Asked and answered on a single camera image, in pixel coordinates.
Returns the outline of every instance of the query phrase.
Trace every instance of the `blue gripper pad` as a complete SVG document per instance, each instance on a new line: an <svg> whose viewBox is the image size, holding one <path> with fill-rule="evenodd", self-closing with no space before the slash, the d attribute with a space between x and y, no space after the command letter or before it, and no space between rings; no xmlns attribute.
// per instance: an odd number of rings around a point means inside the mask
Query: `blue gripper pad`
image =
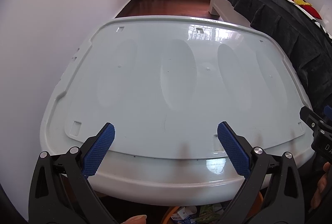
<svg viewBox="0 0 332 224"><path fill-rule="evenodd" d="M113 143L114 138L115 129L110 123L83 158L82 174L85 179L96 174L96 171Z"/></svg>
<svg viewBox="0 0 332 224"><path fill-rule="evenodd" d="M332 108L329 105L325 106L324 114L332 121Z"/></svg>
<svg viewBox="0 0 332 224"><path fill-rule="evenodd" d="M224 123L218 125L218 139L224 147L238 175L247 178L250 174L250 158Z"/></svg>

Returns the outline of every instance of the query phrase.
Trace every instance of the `wooden floor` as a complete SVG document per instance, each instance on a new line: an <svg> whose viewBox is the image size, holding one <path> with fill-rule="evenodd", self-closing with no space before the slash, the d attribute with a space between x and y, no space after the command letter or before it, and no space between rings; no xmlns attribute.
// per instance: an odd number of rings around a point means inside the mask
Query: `wooden floor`
<svg viewBox="0 0 332 224"><path fill-rule="evenodd" d="M137 0L124 16L175 15L216 19L209 13L210 0Z"/></svg>

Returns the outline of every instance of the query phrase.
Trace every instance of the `human hand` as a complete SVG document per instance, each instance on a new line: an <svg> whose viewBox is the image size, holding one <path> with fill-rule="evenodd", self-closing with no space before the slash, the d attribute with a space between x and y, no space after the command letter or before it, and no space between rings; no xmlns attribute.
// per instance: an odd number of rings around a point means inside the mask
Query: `human hand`
<svg viewBox="0 0 332 224"><path fill-rule="evenodd" d="M146 215L133 216L122 224L146 224Z"/></svg>
<svg viewBox="0 0 332 224"><path fill-rule="evenodd" d="M323 166L323 170L326 173L322 176L322 178L320 178L320 180L317 183L317 190L316 190L315 194L313 195L313 198L310 203L310 205L313 209L316 209L322 201L321 193L323 192L324 188L327 185L327 173L328 173L330 167L331 167L331 164L329 162L326 162Z"/></svg>

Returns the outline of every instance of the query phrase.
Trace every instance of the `fingernail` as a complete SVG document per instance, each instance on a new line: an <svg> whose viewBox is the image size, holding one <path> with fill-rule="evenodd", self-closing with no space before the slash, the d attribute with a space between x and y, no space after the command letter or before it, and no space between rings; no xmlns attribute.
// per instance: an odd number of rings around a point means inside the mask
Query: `fingernail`
<svg viewBox="0 0 332 224"><path fill-rule="evenodd" d="M130 219L128 219L127 221L137 221L137 220L146 219L146 218L147 218L147 215L133 216Z"/></svg>
<svg viewBox="0 0 332 224"><path fill-rule="evenodd" d="M318 186L318 188L319 188L319 192L322 193L323 190L324 190L324 188L325 188L325 185L324 185L324 184L320 184L320 185Z"/></svg>

